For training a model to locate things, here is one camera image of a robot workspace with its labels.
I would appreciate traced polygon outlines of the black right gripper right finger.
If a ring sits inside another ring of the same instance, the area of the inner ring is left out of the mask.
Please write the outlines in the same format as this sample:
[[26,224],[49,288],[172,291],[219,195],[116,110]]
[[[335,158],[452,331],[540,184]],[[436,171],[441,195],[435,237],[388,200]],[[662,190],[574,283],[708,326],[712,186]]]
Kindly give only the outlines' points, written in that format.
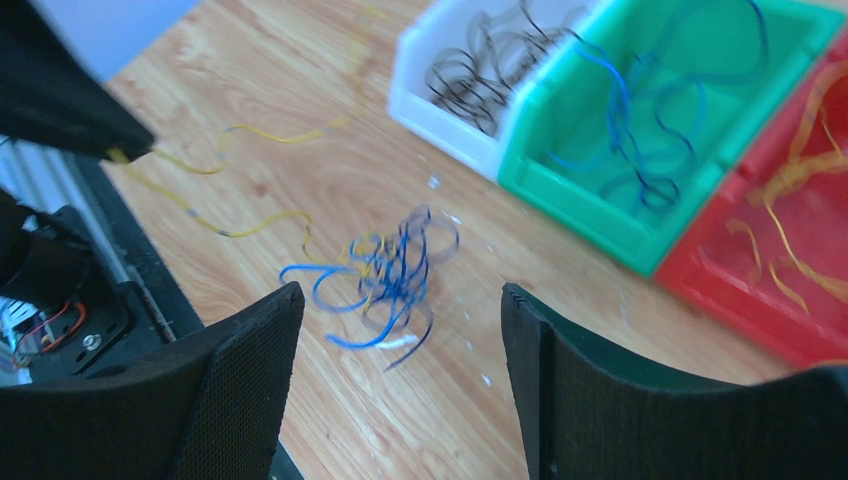
[[847,369],[753,386],[632,352],[508,283],[501,328],[533,479],[843,479]]

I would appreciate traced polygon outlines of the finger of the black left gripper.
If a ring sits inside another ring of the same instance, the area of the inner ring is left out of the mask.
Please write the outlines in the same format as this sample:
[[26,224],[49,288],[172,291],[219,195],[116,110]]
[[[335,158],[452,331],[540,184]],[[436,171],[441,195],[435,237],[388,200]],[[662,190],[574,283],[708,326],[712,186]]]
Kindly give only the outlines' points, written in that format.
[[155,144],[29,1],[1,3],[1,134],[101,159],[117,149],[135,160]]

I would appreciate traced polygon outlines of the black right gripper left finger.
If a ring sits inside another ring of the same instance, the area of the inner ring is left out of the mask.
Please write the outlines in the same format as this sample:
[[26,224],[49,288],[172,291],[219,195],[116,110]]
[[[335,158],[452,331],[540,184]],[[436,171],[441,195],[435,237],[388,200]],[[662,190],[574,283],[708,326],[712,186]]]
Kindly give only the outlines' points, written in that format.
[[288,283],[131,362],[1,392],[5,479],[265,479],[305,299]]

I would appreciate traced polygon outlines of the red plastic bin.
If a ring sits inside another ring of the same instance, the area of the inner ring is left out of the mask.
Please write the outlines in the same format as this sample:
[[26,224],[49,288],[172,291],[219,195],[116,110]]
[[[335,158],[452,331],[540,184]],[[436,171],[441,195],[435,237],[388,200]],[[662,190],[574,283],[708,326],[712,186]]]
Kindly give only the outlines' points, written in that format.
[[786,97],[655,273],[797,367],[847,359],[847,37]]

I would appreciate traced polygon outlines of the green plastic bin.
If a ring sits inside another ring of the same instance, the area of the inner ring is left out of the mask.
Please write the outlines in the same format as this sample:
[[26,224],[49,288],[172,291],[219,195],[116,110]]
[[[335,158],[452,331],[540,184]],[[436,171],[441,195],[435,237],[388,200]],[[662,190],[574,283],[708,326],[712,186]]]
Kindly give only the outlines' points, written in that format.
[[651,275],[846,24],[801,1],[613,1],[526,97],[499,184]]

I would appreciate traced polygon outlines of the white plastic bin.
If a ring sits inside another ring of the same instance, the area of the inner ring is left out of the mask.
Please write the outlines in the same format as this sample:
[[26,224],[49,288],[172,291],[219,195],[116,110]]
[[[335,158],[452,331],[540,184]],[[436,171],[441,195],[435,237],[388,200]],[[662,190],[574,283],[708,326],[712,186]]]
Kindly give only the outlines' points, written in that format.
[[526,97],[606,1],[436,1],[399,37],[390,117],[496,181]]

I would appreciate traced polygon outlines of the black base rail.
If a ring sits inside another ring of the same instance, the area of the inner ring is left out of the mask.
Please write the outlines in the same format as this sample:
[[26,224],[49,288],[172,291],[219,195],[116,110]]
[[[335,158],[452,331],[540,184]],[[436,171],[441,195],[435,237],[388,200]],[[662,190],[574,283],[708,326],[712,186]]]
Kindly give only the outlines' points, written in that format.
[[[27,142],[1,149],[1,317],[15,386],[131,362],[204,326],[98,163]],[[279,440],[265,479],[300,471]]]

